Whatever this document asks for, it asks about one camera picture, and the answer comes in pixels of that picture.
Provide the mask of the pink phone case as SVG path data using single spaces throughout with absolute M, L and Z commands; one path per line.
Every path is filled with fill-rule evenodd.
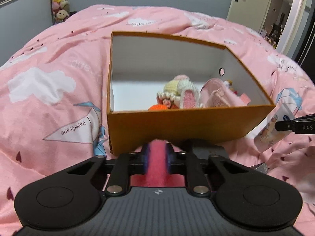
M 149 188 L 185 186 L 184 176 L 168 173 L 166 143 L 163 140 L 154 140 L 149 144 L 147 173 L 131 176 L 131 186 Z

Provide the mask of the dark grey gift box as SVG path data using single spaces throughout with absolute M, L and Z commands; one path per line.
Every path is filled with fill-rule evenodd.
M 190 139 L 178 144 L 182 151 L 191 152 L 199 159 L 208 159 L 209 156 L 222 156 L 229 159 L 227 151 L 222 146 L 212 145 L 205 140 Z

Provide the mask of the clear packaged card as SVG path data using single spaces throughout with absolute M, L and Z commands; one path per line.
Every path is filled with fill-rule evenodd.
M 254 143 L 258 151 L 264 152 L 288 136 L 291 131 L 277 131 L 275 129 L 275 123 L 291 119 L 295 119 L 295 117 L 289 107 L 283 103 L 277 112 L 268 119 L 268 122 L 263 129 L 255 136 Z

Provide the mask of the cream crochet bunny doll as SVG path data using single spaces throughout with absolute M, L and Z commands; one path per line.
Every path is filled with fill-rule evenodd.
M 149 110 L 173 110 L 202 108 L 199 89 L 186 75 L 178 75 L 166 83 L 157 93 L 157 104 Z

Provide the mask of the orange cardboard box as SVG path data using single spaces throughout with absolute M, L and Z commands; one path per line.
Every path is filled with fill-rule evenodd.
M 112 33 L 107 91 L 114 155 L 155 139 L 238 139 L 274 109 L 229 47 L 166 34 Z

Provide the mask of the pink fabric pouch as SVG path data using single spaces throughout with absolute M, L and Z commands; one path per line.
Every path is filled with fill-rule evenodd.
M 247 106 L 240 96 L 231 91 L 219 78 L 208 80 L 201 88 L 200 95 L 205 108 Z

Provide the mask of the duck plush toy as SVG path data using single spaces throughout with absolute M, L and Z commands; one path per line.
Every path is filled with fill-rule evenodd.
M 231 80 L 225 80 L 224 85 L 235 95 L 238 95 L 238 91 L 233 88 L 233 82 Z

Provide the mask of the pink printed bed cover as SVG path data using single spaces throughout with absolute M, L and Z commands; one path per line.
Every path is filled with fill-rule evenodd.
M 94 5 L 47 28 L 1 67 L 1 235 L 21 227 L 17 192 L 94 155 L 112 158 L 106 90 L 113 31 L 172 34 L 228 46 L 276 104 L 314 113 L 314 84 L 254 30 L 170 7 Z

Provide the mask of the cream room door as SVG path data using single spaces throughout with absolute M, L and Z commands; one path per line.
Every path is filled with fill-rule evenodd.
M 256 32 L 263 27 L 271 0 L 231 0 L 227 20 Z

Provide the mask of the hanging plush toys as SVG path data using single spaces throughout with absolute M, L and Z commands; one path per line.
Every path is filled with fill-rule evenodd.
M 51 0 L 52 22 L 54 25 L 70 17 L 69 0 Z

